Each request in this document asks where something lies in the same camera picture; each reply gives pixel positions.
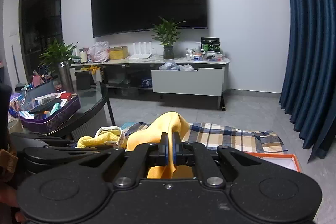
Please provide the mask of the person left hand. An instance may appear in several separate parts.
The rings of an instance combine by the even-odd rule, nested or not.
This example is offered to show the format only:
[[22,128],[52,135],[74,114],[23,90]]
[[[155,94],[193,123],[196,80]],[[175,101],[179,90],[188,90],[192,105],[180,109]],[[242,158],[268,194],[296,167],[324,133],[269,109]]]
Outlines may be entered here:
[[[9,207],[18,207],[17,191],[9,186],[1,186],[1,203]],[[26,223],[26,219],[20,211],[16,212],[15,220],[19,223]]]

